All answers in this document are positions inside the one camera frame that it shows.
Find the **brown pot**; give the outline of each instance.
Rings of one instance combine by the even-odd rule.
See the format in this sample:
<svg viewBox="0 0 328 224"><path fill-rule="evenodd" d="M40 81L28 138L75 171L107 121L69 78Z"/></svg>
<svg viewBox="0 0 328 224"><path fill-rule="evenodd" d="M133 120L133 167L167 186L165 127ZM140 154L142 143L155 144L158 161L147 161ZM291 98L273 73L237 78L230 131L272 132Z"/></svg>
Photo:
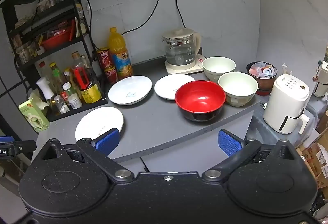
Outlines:
<svg viewBox="0 0 328 224"><path fill-rule="evenodd" d="M252 62L250 64L248 64L246 66L246 70L247 70L247 74L251 75L259 84L259 89L261 90L271 90L274 84L274 81L276 80L277 74L275 76L272 76L271 78L260 78L257 76L253 76L252 74L250 74L248 71L250 70L251 66L257 62L263 62L263 61L255 61Z"/></svg>

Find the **black storage rack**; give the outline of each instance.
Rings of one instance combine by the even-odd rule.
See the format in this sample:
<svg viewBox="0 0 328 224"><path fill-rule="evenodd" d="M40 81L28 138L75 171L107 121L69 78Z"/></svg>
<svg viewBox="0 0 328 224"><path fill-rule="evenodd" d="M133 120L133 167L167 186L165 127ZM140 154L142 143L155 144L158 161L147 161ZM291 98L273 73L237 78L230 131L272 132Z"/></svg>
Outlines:
<svg viewBox="0 0 328 224"><path fill-rule="evenodd" d="M80 20L79 14L77 11L77 7L76 7L76 3L82 4L81 0L64 0L62 2L59 2L55 5L53 5L52 7L44 10L43 12L37 13L35 15L35 18L32 18L32 19L26 21L25 23L23 23L21 26L19 26L16 29L11 28L11 27L13 27L13 24L14 24L13 20L17 21L17 16L16 16L16 12L14 9L14 5L10 4L10 3L6 3L6 1L3 3L2 9L3 9L3 14L4 14L4 21L5 21L5 25L6 25L6 29L7 29L7 34L9 37L9 42L10 42L11 48L15 55L14 66L21 79L21 83L24 85L24 87L26 89L26 96L27 96L30 88L32 88L32 89L38 88L38 86L36 85L36 82L40 78L40 75L36 69L35 62L39 61L42 58L45 58L46 56L49 56L55 52L58 52L64 48L67 48L75 43L82 42L91 68L92 68L92 63L94 61L98 61L97 55L96 55L97 48L96 48L95 44L93 43L91 33L90 33L89 27L87 25L87 20L86 20L84 11L83 11L83 18L82 18L82 20ZM60 11L63 9L66 9L66 10L58 15L54 15L52 18L42 22L41 24L37 25L36 27L31 28L33 23L42 21L42 19L48 17L49 15L55 14L57 11ZM28 62L22 64L22 62L19 59L18 54L16 53L16 50L15 50L15 47L13 44L13 40L12 40L15 35L19 34L21 37L21 40L22 40L22 44L24 44L24 43L34 39L37 35L47 31L49 28L62 22L63 20L72 19L74 17L76 17L76 19L78 20L77 27L78 27L78 32L80 34L79 37L73 38L71 41L65 42L61 45L58 45L57 47L55 47L51 50L45 51L43 54L38 55L38 56L32 58L31 60L29 60ZM85 27L86 27L85 34L82 33L81 22L84 22L84 24L85 24ZM86 36L89 36L89 38L90 38L91 45L93 48L92 53L90 53L88 50L88 46L85 41ZM93 75L94 78L95 79L97 78L98 83L101 86L100 92L101 92L102 98L95 103L83 104L83 106L81 108L78 108L75 110L70 110L69 112L66 112L64 114L54 115L52 113L49 113L49 114L47 114L46 117L48 118L48 120L50 122L61 119L61 118L65 118L65 117L73 115L73 114L77 114L79 112L82 112L82 111L85 111L88 109L92 109L92 108L107 104L107 100L106 100L106 96L105 96L105 92L104 92L105 85L106 85L105 84L106 78L105 78L104 74L96 77L94 71L93 70L91 70L91 71L94 74Z"/></svg>

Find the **silver bolt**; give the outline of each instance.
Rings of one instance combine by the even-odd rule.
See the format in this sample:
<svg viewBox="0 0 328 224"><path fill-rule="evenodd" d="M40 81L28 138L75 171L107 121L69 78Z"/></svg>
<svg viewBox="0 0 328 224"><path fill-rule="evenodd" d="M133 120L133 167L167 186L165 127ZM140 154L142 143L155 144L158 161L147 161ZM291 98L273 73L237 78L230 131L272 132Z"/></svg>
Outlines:
<svg viewBox="0 0 328 224"><path fill-rule="evenodd" d="M210 179L216 179L221 176L221 172L215 169L210 169L208 171L205 171L205 176Z"/></svg>
<svg viewBox="0 0 328 224"><path fill-rule="evenodd" d="M164 177L164 180L166 180L166 181L170 181L170 180L173 180L173 176L165 176Z"/></svg>
<svg viewBox="0 0 328 224"><path fill-rule="evenodd" d="M130 177L131 171L127 169L120 169L115 172L115 176L120 179L126 179L127 177Z"/></svg>

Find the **black and red bowl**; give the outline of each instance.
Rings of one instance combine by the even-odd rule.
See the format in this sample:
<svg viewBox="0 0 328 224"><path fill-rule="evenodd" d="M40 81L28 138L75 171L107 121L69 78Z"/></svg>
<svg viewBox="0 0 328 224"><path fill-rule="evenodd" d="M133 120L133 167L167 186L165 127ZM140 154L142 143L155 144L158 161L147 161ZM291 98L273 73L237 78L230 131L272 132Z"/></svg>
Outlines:
<svg viewBox="0 0 328 224"><path fill-rule="evenodd" d="M175 93L175 102L185 118L208 121L217 116L225 102L221 86L210 81L193 81L181 86Z"/></svg>

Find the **orange juice bottle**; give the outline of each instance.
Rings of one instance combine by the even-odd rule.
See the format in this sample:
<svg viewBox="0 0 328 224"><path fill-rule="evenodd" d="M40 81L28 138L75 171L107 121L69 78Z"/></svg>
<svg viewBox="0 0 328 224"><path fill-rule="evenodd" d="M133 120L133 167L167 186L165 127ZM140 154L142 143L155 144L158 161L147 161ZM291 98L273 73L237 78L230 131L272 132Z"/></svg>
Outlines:
<svg viewBox="0 0 328 224"><path fill-rule="evenodd" d="M123 36L117 32L116 27L110 29L108 48L112 55L119 79L121 80L132 76L133 71L125 40Z"/></svg>

